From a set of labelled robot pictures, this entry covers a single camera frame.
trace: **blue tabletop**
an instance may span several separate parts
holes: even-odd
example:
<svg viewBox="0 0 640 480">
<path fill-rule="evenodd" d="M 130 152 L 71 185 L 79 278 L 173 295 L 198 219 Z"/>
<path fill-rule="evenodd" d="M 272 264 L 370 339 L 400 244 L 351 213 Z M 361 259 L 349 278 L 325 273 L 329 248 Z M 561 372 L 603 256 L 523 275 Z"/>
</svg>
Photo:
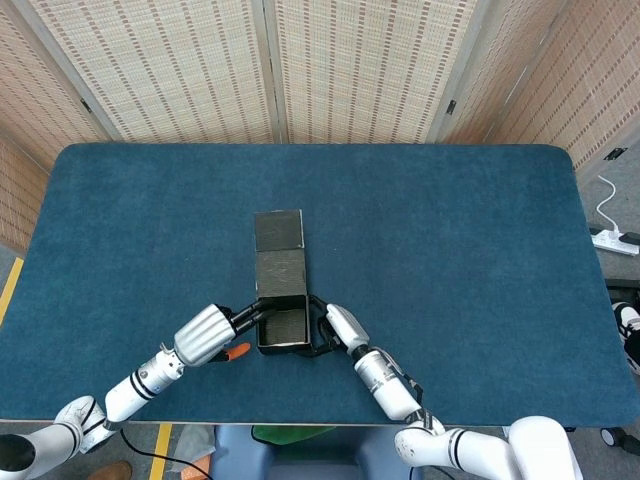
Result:
<svg viewBox="0 0 640 480">
<path fill-rule="evenodd" d="M 85 144 L 56 162 L 0 329 L 0 418 L 102 400 L 209 303 L 250 303 L 254 214 L 278 209 L 302 209 L 309 290 L 349 308 L 443 422 L 640 413 L 560 149 Z M 386 422 L 344 353 L 255 348 L 136 418 Z"/>
</svg>

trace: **power strip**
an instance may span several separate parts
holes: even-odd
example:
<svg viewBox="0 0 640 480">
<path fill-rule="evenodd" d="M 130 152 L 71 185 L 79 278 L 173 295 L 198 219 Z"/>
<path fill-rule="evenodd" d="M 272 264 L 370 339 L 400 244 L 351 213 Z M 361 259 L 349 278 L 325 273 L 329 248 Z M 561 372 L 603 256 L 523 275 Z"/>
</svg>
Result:
<svg viewBox="0 0 640 480">
<path fill-rule="evenodd" d="M 610 252 L 622 253 L 623 255 L 631 255 L 635 257 L 640 253 L 640 247 L 638 245 L 632 245 L 630 243 L 621 242 L 619 238 L 622 234 L 615 234 L 612 230 L 602 230 L 597 235 L 591 235 L 591 241 L 593 245 L 602 250 L 608 250 Z"/>
</svg>

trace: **yellow floor stripe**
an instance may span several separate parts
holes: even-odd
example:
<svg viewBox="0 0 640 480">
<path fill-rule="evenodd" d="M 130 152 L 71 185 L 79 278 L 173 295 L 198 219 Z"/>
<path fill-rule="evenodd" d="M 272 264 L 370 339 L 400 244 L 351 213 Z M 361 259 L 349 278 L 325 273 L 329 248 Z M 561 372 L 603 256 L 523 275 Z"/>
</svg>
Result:
<svg viewBox="0 0 640 480">
<path fill-rule="evenodd" d="M 4 315 L 7 313 L 7 308 L 9 308 L 9 302 L 13 296 L 13 289 L 16 288 L 16 283 L 18 283 L 18 277 L 20 276 L 23 263 L 24 261 L 21 258 L 16 258 L 9 272 L 7 283 L 4 284 L 4 290 L 2 290 L 2 296 L 0 296 L 0 327 L 4 321 Z"/>
<path fill-rule="evenodd" d="M 171 437 L 171 424 L 161 423 L 158 429 L 158 439 L 156 440 L 156 455 L 167 455 L 169 451 L 169 437 Z M 164 459 L 154 458 L 151 464 L 149 480 L 162 480 L 164 475 Z"/>
</svg>

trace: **robotic arm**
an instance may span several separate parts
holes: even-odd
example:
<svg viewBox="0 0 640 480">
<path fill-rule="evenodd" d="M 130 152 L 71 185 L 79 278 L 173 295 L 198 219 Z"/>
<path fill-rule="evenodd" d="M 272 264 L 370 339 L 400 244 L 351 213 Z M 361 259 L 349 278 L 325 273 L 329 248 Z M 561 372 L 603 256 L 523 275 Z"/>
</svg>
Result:
<svg viewBox="0 0 640 480">
<path fill-rule="evenodd" d="M 323 306 L 327 321 L 374 399 L 391 420 L 408 424 L 395 437 L 396 451 L 407 465 L 453 467 L 492 480 L 582 479 L 564 429 L 550 418 L 516 421 L 509 429 L 508 443 L 461 428 L 446 431 L 400 381 L 396 372 L 409 377 L 393 358 L 369 346 L 369 336 L 356 318 L 338 305 Z"/>
<path fill-rule="evenodd" d="M 109 440 L 149 401 L 182 377 L 185 367 L 215 359 L 231 340 L 273 313 L 264 300 L 237 314 L 209 305 L 148 362 L 113 387 L 105 397 L 106 414 L 93 397 L 66 405 L 53 425 L 30 435 L 0 435 L 0 480 L 39 477 L 76 453 L 91 452 Z"/>
</svg>

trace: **green object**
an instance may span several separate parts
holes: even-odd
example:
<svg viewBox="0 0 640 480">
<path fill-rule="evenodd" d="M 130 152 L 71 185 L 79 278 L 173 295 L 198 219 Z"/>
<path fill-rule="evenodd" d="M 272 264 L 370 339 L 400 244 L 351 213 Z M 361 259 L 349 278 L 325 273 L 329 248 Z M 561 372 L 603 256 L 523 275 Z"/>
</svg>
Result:
<svg viewBox="0 0 640 480">
<path fill-rule="evenodd" d="M 301 442 L 323 433 L 329 432 L 336 427 L 293 427 L 288 425 L 254 425 L 251 435 L 254 440 L 273 445 L 291 445 Z"/>
</svg>

